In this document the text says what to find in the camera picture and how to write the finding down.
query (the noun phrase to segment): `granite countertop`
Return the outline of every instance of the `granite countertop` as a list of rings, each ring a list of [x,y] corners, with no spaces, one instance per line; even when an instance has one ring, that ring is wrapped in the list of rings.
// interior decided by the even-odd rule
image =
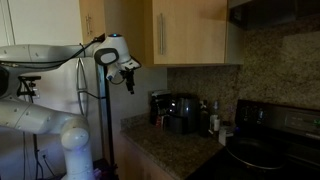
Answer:
[[[180,135],[148,123],[148,115],[123,119],[122,135],[174,179],[185,179],[222,149],[214,138]]]

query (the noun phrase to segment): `bottle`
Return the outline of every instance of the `bottle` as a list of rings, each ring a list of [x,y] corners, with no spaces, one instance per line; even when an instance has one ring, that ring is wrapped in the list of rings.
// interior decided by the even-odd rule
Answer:
[[[210,114],[207,108],[207,101],[200,101],[200,122],[198,127],[198,134],[201,137],[208,137],[208,129],[210,127]]]
[[[212,134],[212,135],[216,134],[216,129],[220,128],[218,126],[220,126],[220,120],[218,119],[218,101],[214,101],[213,111],[210,116],[210,127],[209,127],[210,134]]]

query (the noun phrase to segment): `tile backsplash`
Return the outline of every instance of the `tile backsplash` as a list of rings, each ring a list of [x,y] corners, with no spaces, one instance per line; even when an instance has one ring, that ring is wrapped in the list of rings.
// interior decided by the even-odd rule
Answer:
[[[320,18],[246,31],[243,65],[168,68],[168,89],[218,100],[223,120],[239,98],[320,110]]]

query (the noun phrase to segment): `stove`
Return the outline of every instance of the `stove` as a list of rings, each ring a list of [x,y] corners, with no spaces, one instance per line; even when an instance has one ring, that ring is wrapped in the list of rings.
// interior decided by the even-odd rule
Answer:
[[[314,179],[320,111],[238,100],[234,136],[187,179]]]

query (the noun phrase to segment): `cabinet handle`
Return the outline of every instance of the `cabinet handle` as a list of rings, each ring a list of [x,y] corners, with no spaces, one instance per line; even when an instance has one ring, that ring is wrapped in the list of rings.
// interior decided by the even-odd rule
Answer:
[[[163,55],[164,54],[164,18],[163,18],[163,14],[160,14],[160,20],[159,20],[159,32],[160,32],[160,44],[159,44],[159,50],[160,50],[160,54]]]
[[[91,17],[88,14],[88,16],[86,16],[86,24],[87,24],[87,36],[90,36],[92,31],[91,31]]]

